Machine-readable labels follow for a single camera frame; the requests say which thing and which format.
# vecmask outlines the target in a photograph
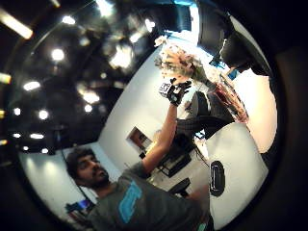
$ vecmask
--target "black hair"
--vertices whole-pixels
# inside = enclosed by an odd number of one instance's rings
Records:
[[[93,156],[95,157],[95,154],[93,151],[89,148],[75,148],[72,152],[70,152],[67,157],[65,158],[66,162],[66,171],[68,175],[73,178],[77,179],[78,174],[77,174],[77,166],[78,166],[78,160],[81,157],[84,156]]]

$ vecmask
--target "man's arm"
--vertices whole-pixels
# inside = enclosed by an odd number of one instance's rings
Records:
[[[150,173],[169,151],[176,130],[177,107],[170,104],[162,131],[154,147],[142,159],[146,173]]]

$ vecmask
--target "black ceiling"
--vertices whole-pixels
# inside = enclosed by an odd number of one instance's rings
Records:
[[[102,17],[95,2],[81,8],[85,2],[63,1],[59,11],[49,1],[19,5],[25,9],[18,19],[33,25],[34,35],[30,40],[19,38],[1,25],[4,34],[1,38],[7,44],[1,58],[9,57],[2,61],[7,64],[3,69],[12,75],[12,83],[5,90],[5,130],[10,143],[19,151],[24,152],[23,146],[29,147],[26,152],[40,152],[47,147],[49,154],[54,154],[59,148],[97,141],[125,86],[153,52],[154,39],[166,29],[180,31],[191,26],[188,8],[170,4],[170,1],[155,6],[151,1],[138,4],[115,1],[115,12],[110,17]],[[2,7],[12,15],[20,15],[15,4],[5,2]],[[71,15],[75,24],[62,23],[64,15]],[[168,20],[167,16],[171,15],[175,20]],[[143,33],[137,42],[131,42],[129,37],[145,28],[146,18],[156,23],[153,32]],[[128,67],[110,64],[118,46],[132,51]],[[51,58],[51,51],[56,48],[64,51],[62,61],[55,62]],[[26,91],[23,86],[30,81],[39,82],[40,88]],[[92,103],[90,113],[85,112],[87,102],[79,88],[91,90],[100,98]],[[14,108],[19,108],[21,114],[15,115]],[[39,119],[40,110],[49,113],[46,120]],[[14,133],[21,137],[14,138]],[[33,140],[29,137],[32,133],[43,134],[44,138]]]

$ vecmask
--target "black glove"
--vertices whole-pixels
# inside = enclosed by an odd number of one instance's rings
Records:
[[[182,98],[184,94],[188,92],[188,88],[192,86],[191,81],[186,81],[185,83],[181,83],[175,85],[173,90],[170,90],[167,93],[167,99],[170,101],[171,104],[175,105],[176,107],[181,104]]]

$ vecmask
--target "blue graphic print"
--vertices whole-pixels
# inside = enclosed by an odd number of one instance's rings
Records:
[[[132,215],[135,212],[136,200],[141,198],[142,191],[135,181],[132,181],[128,190],[126,191],[124,198],[118,205],[118,210],[123,218],[124,223],[128,223]]]

